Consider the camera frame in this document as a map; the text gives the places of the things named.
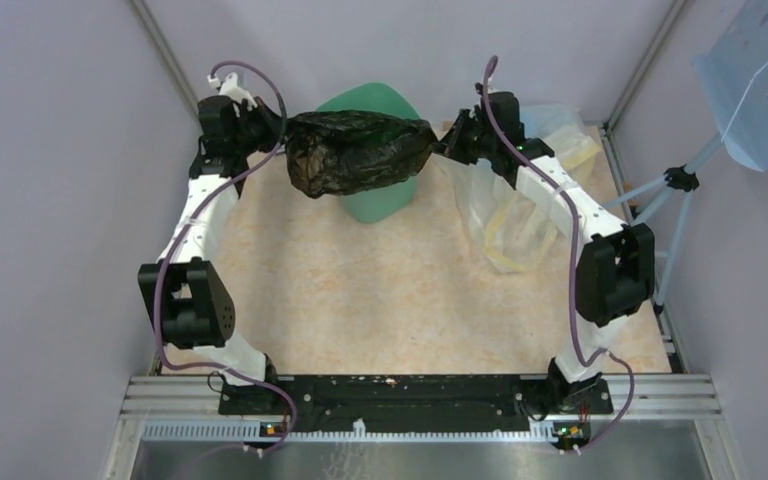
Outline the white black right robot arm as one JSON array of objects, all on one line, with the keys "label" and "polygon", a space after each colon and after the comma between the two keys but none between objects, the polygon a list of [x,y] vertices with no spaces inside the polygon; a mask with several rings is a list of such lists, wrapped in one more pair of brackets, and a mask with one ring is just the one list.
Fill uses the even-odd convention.
[{"label": "white black right robot arm", "polygon": [[654,234],[607,211],[547,143],[526,137],[512,92],[477,91],[479,103],[459,112],[436,151],[533,202],[569,239],[570,340],[550,361],[540,391],[554,409],[572,412],[600,379],[602,359],[619,331],[654,291]]}]

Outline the black trash bag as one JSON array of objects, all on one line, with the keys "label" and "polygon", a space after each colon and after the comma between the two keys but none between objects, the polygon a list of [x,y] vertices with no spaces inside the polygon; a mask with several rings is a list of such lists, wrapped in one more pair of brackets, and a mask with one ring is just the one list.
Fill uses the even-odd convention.
[{"label": "black trash bag", "polygon": [[417,175],[438,137],[429,122],[360,110],[305,112],[289,119],[290,183],[311,199],[385,188]]}]

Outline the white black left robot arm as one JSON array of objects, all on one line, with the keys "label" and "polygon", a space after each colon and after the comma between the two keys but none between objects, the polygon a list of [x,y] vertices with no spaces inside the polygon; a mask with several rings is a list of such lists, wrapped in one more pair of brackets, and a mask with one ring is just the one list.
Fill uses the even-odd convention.
[{"label": "white black left robot arm", "polygon": [[163,366],[173,371],[209,368],[243,387],[257,413],[279,404],[269,357],[235,329],[231,294],[214,264],[223,228],[256,171],[249,157],[271,159],[285,117],[259,97],[218,94],[200,100],[201,134],[188,169],[187,197],[172,237],[158,259],[140,266],[137,281]]}]

